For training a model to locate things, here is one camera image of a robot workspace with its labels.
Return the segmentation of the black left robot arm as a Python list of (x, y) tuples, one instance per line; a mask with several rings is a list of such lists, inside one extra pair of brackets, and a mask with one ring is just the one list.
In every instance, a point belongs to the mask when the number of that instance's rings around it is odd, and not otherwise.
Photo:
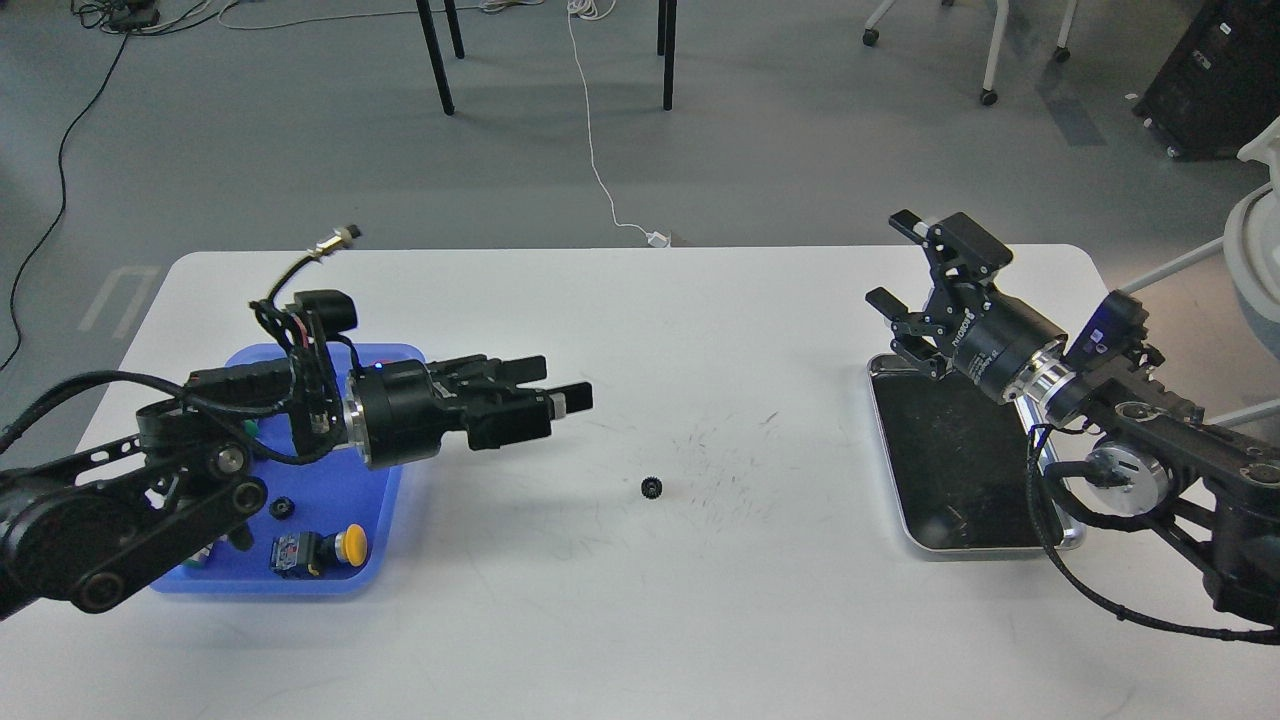
[(588, 382), (543, 389), (543, 356), (472, 355), (365, 365), (347, 337), (358, 316), (337, 290), (280, 290), (305, 266), (348, 249), (335, 228), (250, 307), (282, 355), (197, 370), (182, 384), (132, 372), (87, 372), (40, 395), (3, 429), (10, 448), (83, 392), (115, 382), (155, 389), (137, 430), (33, 468), (3, 473), (3, 616), (37, 600), (106, 612), (218, 541), (246, 552), (252, 518), (279, 500), (260, 462), (307, 466), (352, 448), (370, 470), (438, 455), (449, 432), (474, 451), (545, 438), (590, 410)]

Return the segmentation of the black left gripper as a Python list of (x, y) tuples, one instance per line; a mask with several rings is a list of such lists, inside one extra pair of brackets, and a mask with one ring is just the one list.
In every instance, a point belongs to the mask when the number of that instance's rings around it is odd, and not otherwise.
[(594, 398), (589, 382), (520, 387), (545, 378), (543, 355), (353, 368), (346, 377), (347, 445), (366, 468), (381, 469), (436, 456), (443, 436), (456, 430), (472, 451), (547, 438), (553, 421), (593, 409)]

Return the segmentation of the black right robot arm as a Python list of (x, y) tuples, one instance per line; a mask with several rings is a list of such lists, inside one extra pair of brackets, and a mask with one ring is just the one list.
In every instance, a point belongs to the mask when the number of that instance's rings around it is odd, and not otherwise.
[(1065, 331), (995, 278), (1012, 251), (965, 213), (929, 222), (908, 209), (890, 225), (924, 252), (931, 293), (920, 311), (886, 288), (867, 301), (890, 347), (931, 380), (960, 375), (989, 401), (1025, 400), (1024, 486), (1030, 523), (1043, 506), (1105, 530), (1149, 530), (1194, 566), (1215, 610), (1247, 632), (1189, 626), (1106, 598), (1075, 577), (1046, 537), (1039, 546), (1087, 600), (1158, 632), (1277, 643), (1277, 448), (1204, 420), (1202, 406), (1152, 375), (1164, 355), (1147, 342), (1147, 311), (1110, 292), (1069, 341)]

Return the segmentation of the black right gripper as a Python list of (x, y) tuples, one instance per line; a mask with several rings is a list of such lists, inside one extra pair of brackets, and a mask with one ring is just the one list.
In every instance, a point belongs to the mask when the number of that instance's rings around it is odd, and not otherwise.
[(891, 348), (933, 380), (963, 374), (997, 404), (1023, 395), (1033, 359), (1060, 347), (1068, 333), (995, 287), (1012, 251), (963, 211), (929, 223), (901, 210), (890, 225), (923, 249), (932, 283), (918, 313), (883, 287), (867, 293), (890, 324)]

